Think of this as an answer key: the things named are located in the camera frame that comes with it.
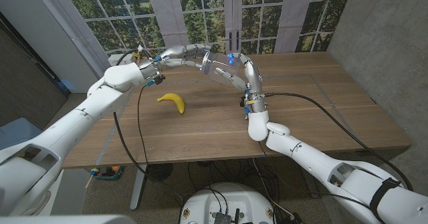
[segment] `concrete wall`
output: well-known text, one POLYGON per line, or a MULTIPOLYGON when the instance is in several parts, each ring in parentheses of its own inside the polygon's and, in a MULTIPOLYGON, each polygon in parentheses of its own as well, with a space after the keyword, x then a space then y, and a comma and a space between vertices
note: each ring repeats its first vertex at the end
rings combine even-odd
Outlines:
POLYGON ((0 12, 71 92, 87 92, 97 81, 41 0, 0 0, 0 12))
POLYGON ((395 157, 428 195, 428 0, 348 0, 328 52, 412 140, 395 157))

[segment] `table leg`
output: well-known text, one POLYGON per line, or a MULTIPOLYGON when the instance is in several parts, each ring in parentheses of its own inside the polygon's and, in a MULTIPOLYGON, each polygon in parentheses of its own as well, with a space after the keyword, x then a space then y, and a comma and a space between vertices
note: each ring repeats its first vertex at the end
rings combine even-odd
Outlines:
MULTIPOLYGON (((146 164, 140 164, 140 167, 145 171, 147 165, 146 164)), ((132 211, 137 210, 137 208, 140 204, 140 198, 142 195, 142 185, 144 183, 144 176, 145 176, 144 173, 142 173, 138 169, 136 170, 134 189, 132 190, 131 203, 129 206, 132 211)))

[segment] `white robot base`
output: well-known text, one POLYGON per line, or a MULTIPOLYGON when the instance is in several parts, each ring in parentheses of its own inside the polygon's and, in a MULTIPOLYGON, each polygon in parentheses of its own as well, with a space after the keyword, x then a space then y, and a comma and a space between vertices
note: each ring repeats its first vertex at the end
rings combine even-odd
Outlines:
POLYGON ((202 223, 273 223, 273 208, 270 202, 257 191, 239 183, 216 183, 213 191, 202 189, 196 192, 183 207, 181 224, 202 223))

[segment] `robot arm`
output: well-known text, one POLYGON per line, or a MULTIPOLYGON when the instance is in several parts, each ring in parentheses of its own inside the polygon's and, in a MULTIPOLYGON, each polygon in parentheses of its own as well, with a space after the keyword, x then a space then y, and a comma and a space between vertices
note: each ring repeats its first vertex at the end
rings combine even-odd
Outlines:
POLYGON ((200 68, 188 59, 202 58, 209 49, 205 45, 177 46, 140 66, 112 66, 74 110, 39 136, 1 150, 0 216, 20 215, 37 203, 56 180, 69 151, 97 121, 123 105, 131 87, 161 83, 163 68, 200 68))
MULTIPOLYGON (((284 125, 269 122, 264 106, 258 67, 241 53, 248 79, 245 106, 250 109, 248 134, 255 141, 267 138, 266 146, 295 160, 317 178, 330 193, 364 203, 370 209, 340 197, 336 200, 364 223, 426 223, 428 197, 404 189, 397 179, 367 162, 336 160, 290 135, 284 125)), ((228 74, 222 74, 232 81, 228 74)))

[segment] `wooden table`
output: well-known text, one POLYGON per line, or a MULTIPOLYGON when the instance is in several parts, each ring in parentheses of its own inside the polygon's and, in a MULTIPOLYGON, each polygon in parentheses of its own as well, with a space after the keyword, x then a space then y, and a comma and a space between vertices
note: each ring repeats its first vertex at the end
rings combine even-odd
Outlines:
MULTIPOLYGON (((405 148, 410 140, 392 119, 328 54, 287 53, 251 56, 263 76, 263 91, 303 94, 325 107, 367 146, 373 149, 405 148)), ((149 163, 249 158, 263 154, 247 133, 243 93, 210 80, 198 70, 181 68, 164 72, 159 86, 145 88, 140 103, 142 135, 149 163), (180 115, 174 102, 157 102, 166 93, 185 101, 180 115)), ((120 127, 130 152, 146 163, 137 124, 135 88, 120 116, 120 127)), ((325 151, 362 148, 312 103, 290 96, 266 98, 270 121, 286 125, 292 135, 325 151)), ((99 121, 69 153, 64 168, 130 165, 113 116, 99 121)), ((268 155, 279 155, 268 150, 268 155)))

